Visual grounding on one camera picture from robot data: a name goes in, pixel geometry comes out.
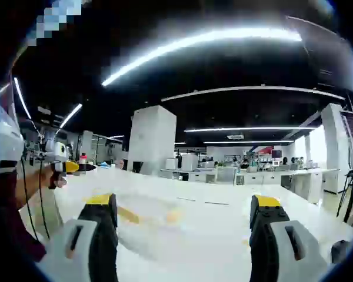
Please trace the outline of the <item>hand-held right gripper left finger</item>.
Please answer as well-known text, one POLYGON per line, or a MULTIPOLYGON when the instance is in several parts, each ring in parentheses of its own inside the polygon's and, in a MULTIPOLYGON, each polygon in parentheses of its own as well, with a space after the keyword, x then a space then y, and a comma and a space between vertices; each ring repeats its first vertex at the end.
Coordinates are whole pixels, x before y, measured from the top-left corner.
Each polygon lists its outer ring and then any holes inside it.
POLYGON ((118 281, 115 194, 90 198, 51 238, 37 264, 49 281, 118 281))

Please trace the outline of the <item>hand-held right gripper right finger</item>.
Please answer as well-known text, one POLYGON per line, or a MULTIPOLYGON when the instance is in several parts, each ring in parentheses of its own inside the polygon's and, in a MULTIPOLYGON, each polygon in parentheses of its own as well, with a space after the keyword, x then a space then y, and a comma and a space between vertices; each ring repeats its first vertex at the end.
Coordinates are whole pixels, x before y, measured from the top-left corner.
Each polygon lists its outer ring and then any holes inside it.
POLYGON ((273 197, 253 195, 251 281, 318 281, 328 268, 318 240, 273 197))

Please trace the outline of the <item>person's left hand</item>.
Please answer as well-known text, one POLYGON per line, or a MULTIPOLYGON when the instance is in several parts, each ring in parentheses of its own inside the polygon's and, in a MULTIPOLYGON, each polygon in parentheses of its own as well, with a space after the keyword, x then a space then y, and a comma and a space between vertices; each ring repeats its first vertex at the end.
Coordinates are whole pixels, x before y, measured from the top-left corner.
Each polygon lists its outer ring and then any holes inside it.
POLYGON ((47 166, 44 170, 45 172, 45 181, 44 186, 53 190, 56 187, 62 188, 67 184, 66 179, 63 177, 61 172, 56 172, 51 166, 47 166))

